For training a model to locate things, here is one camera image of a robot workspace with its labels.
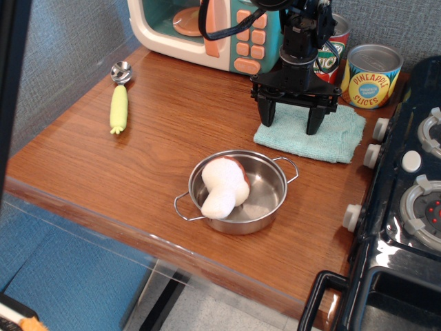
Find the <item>pineapple slices can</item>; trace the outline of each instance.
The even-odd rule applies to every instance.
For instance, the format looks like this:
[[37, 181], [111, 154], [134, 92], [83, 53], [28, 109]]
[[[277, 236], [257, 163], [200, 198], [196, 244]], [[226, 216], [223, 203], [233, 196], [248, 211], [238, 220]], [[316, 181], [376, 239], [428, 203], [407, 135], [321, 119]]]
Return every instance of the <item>pineapple slices can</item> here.
[[352, 106], [376, 109], [393, 93], [403, 64], [392, 47], [366, 44], [349, 51], [342, 80], [342, 98]]

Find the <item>can lid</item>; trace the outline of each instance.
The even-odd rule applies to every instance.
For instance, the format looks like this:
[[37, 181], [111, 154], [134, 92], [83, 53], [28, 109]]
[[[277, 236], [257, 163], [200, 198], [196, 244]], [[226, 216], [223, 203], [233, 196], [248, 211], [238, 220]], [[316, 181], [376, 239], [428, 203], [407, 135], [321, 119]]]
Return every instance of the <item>can lid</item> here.
[[391, 72], [402, 67], [403, 58], [392, 47], [366, 44], [349, 51], [347, 59], [355, 67], [368, 72]]
[[333, 13], [332, 18], [337, 21], [337, 25], [334, 28], [334, 37], [340, 37], [349, 33], [349, 22], [343, 16]]

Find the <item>oven door handle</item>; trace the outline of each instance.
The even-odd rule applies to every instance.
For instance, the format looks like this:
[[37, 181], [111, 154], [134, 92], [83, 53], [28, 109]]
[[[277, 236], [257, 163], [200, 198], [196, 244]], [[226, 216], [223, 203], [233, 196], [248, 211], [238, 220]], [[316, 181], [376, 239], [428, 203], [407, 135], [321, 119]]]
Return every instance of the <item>oven door handle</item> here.
[[339, 292], [344, 292], [347, 287], [348, 280], [346, 277], [327, 270], [319, 272], [312, 286], [302, 317], [298, 322], [297, 331], [307, 331], [312, 329], [325, 290], [331, 288]]

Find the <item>ice cream scoop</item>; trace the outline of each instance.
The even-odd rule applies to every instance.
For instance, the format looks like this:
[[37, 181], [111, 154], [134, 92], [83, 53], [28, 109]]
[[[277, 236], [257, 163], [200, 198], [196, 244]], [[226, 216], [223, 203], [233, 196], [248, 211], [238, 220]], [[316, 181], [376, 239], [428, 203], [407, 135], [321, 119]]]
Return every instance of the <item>ice cream scoop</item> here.
[[132, 78], [132, 67], [128, 62], [115, 63], [110, 71], [112, 80], [118, 84], [112, 95], [110, 104], [110, 133], [120, 134], [127, 126], [128, 98], [124, 86]]

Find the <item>toy microwave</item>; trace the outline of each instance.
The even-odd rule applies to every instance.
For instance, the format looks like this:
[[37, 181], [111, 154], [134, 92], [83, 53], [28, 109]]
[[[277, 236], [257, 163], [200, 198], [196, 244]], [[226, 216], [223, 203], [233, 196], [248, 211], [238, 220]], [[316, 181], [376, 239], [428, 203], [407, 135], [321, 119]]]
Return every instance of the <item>toy microwave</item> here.
[[[236, 35], [208, 41], [198, 29], [200, 0], [127, 0], [136, 38], [149, 50], [241, 74], [269, 72], [283, 35], [278, 12], [266, 12]], [[257, 9], [250, 0], [211, 0], [207, 31], [235, 26]]]

